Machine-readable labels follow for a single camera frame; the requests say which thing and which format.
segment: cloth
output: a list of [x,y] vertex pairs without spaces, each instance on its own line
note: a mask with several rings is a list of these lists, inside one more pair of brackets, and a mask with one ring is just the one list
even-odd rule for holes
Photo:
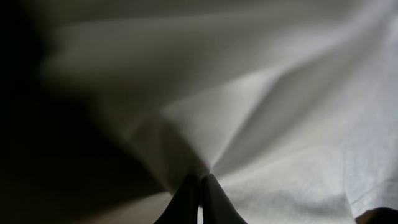
[[398,209],[396,1],[41,4],[49,87],[171,192],[212,172],[248,223]]

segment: crumpled fabric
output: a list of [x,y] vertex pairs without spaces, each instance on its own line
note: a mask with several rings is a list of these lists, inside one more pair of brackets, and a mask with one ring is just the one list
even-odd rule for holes
[[248,223],[398,209],[395,1],[81,2],[41,1],[44,80],[169,191],[211,172]]

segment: gray fabric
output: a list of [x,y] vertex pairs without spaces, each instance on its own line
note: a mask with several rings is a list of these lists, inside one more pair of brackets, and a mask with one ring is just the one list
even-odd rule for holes
[[138,2],[56,20],[43,73],[170,191],[208,169],[248,223],[398,209],[395,1]]

